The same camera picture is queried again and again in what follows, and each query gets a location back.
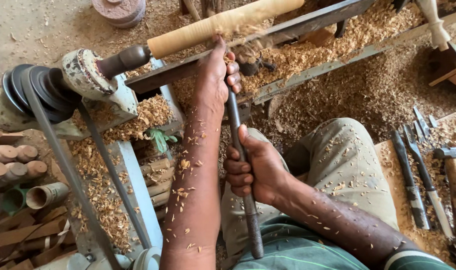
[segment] stone grinding wheel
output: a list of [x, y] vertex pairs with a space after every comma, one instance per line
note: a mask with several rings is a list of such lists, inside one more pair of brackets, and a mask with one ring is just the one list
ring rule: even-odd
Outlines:
[[117, 28], [131, 28], [144, 17], [145, 0], [92, 0], [101, 16]]

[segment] green striped shirt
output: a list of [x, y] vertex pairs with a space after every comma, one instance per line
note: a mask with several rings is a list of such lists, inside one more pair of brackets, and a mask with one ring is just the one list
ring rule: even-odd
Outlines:
[[[287, 216], [262, 224], [264, 257], [249, 250], [234, 270], [369, 270], [354, 256]], [[420, 250], [394, 250], [384, 270], [450, 270], [440, 259]]]

